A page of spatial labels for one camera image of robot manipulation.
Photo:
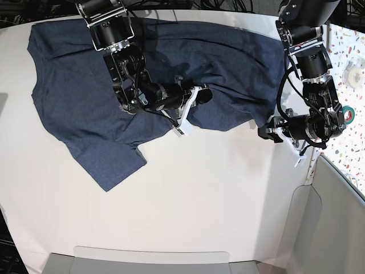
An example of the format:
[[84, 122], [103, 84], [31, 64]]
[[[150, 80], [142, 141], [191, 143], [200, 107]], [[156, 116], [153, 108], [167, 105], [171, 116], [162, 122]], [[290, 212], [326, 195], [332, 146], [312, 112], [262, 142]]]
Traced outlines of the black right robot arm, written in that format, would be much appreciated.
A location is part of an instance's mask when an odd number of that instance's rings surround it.
[[76, 1], [78, 13], [86, 22], [96, 51], [112, 79], [120, 109], [131, 115], [145, 112], [167, 119], [183, 132], [191, 108], [212, 99], [207, 84], [195, 85], [175, 76], [174, 83], [154, 83], [146, 66], [144, 45], [133, 42], [134, 13], [122, 1]]

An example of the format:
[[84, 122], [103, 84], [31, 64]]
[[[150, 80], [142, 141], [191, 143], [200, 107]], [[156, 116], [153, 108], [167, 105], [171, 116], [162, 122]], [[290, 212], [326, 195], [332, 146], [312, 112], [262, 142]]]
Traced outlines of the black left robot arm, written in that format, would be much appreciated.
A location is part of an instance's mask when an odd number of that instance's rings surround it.
[[[310, 147], [326, 149], [327, 142], [346, 129], [344, 109], [339, 102], [332, 63], [323, 41], [323, 25], [339, 1], [282, 1], [275, 22], [284, 49], [285, 73], [276, 97], [278, 115], [259, 128], [262, 139], [286, 143], [301, 162]], [[282, 108], [282, 94], [290, 74], [302, 82], [299, 97], [309, 108], [306, 115], [294, 115]]]

